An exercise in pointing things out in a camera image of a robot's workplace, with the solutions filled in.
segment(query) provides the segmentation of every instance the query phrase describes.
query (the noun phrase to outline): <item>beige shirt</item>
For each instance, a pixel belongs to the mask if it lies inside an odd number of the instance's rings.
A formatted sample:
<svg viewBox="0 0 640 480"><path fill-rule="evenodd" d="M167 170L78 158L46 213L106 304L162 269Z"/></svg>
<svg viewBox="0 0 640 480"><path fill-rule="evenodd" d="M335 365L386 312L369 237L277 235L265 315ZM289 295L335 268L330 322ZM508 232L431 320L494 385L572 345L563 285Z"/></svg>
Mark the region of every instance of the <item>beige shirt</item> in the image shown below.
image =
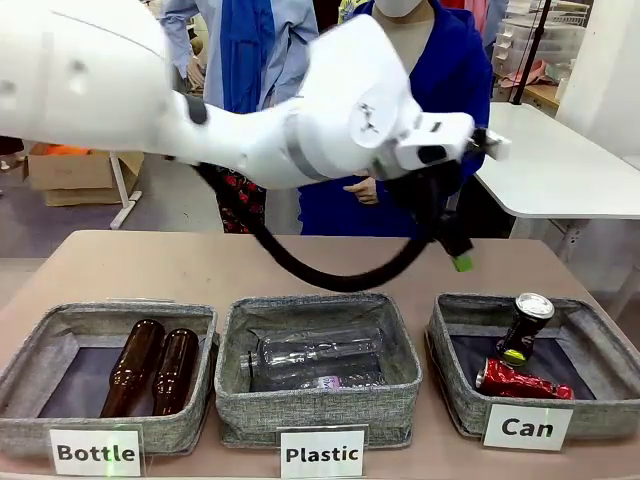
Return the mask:
<svg viewBox="0 0 640 480"><path fill-rule="evenodd" d="M385 17L375 5L372 16L391 40L407 73L411 73L431 36L434 19L397 24Z"/></svg>

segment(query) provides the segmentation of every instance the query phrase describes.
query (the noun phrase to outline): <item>brown glass bottle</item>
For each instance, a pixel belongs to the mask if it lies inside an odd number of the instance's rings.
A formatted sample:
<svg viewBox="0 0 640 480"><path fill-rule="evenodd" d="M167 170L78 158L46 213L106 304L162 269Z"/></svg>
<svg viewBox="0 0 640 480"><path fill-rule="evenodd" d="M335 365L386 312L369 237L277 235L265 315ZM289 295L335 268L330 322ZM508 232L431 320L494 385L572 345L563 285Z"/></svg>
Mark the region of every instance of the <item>brown glass bottle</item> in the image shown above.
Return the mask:
<svg viewBox="0 0 640 480"><path fill-rule="evenodd" d="M101 418L129 414L160 357L163 337L164 327L155 320L140 320L133 326L111 371Z"/></svg>
<svg viewBox="0 0 640 480"><path fill-rule="evenodd" d="M153 415L172 415L184 408L198 356L198 336L186 328L172 330L153 380Z"/></svg>

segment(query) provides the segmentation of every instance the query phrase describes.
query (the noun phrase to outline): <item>white wall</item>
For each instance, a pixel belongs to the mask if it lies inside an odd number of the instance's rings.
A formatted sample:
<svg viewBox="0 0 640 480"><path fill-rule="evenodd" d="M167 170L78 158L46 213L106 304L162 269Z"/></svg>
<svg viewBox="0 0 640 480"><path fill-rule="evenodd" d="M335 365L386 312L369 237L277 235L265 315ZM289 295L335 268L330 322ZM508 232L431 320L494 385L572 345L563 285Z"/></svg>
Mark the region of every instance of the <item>white wall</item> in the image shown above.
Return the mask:
<svg viewBox="0 0 640 480"><path fill-rule="evenodd" d="M596 0L556 118L625 157L640 155L639 115L640 0ZM593 221L569 266L589 290L612 292L636 259L640 222Z"/></svg>

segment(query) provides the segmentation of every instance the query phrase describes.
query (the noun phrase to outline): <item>gray fabric bin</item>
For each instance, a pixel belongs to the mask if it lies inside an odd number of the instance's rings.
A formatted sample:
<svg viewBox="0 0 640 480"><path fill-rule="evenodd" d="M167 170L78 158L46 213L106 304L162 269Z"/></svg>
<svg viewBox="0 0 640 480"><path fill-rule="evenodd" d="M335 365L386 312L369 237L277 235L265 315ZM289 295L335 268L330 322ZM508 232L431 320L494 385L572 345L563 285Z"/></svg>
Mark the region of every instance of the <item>gray fabric bin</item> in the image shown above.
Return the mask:
<svg viewBox="0 0 640 480"><path fill-rule="evenodd" d="M153 318L165 327L189 328L199 352L184 409L163 417L151 412L150 388L132 417L97 418L109 374L133 325ZM204 305L122 300L73 303L50 310L0 376L0 451L48 455L50 428L140 425L146 454L190 453L204 425L212 392L217 344L216 313Z"/></svg>
<svg viewBox="0 0 640 480"><path fill-rule="evenodd" d="M429 349L452 419L460 433L482 436L494 403L573 409L566 438L634 435L640 419L640 354L590 305L551 299L555 315L536 337L524 373L568 383L575 400L487 397L475 374L513 319L513 297L443 294L427 329Z"/></svg>
<svg viewBox="0 0 640 480"><path fill-rule="evenodd" d="M303 330L371 323L394 349L380 357L388 385L362 389L250 392L240 356L255 349L249 329ZM216 406L231 447L276 447L280 427L366 424L368 447L403 447L411 426L422 370L393 301L381 294L248 298L231 306L216 367Z"/></svg>

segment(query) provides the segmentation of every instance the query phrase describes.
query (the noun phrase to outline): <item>black can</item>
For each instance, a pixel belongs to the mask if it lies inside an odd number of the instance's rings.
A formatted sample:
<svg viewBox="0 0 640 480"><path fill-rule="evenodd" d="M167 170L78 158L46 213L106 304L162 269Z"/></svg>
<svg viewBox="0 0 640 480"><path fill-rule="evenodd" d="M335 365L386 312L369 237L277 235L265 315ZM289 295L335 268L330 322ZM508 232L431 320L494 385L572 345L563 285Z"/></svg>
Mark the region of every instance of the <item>black can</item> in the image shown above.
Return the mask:
<svg viewBox="0 0 640 480"><path fill-rule="evenodd" d="M515 367L527 363L533 354L533 341L553 317L553 304L537 293L523 293L515 300L513 324L498 341L496 350L505 363Z"/></svg>

